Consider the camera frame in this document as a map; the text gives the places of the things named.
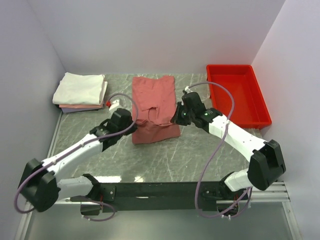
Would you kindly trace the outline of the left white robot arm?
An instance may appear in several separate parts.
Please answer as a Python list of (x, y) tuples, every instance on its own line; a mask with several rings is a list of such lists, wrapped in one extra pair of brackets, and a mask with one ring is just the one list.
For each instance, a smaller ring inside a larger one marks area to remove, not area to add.
[(100, 200), (101, 184), (95, 177), (83, 174), (68, 178), (67, 175), (79, 164), (104, 152), (136, 129), (131, 112), (118, 108), (110, 118), (95, 126), (71, 147), (42, 161), (30, 160), (22, 173), (18, 193), (38, 212), (44, 212), (58, 200), (66, 198)]

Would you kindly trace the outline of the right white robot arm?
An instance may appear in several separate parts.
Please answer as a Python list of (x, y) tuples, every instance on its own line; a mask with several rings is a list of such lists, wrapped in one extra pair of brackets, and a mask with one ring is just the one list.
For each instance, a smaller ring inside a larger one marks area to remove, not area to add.
[(215, 108), (206, 108), (194, 91), (185, 92), (181, 99), (172, 123), (180, 126), (194, 124), (229, 144), (249, 163), (247, 169), (232, 172), (220, 181), (218, 189), (222, 198), (230, 200), (237, 191), (250, 187), (264, 191), (286, 172), (281, 146), (277, 141), (256, 137)]

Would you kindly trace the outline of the pink red t shirt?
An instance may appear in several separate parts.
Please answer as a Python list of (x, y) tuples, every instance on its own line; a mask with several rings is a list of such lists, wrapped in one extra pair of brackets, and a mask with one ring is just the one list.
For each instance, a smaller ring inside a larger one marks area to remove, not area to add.
[(176, 112), (175, 78), (165, 75), (159, 79), (136, 76), (132, 79), (132, 99), (138, 110), (132, 110), (137, 130), (132, 143), (151, 144), (177, 138), (180, 127), (171, 123)]

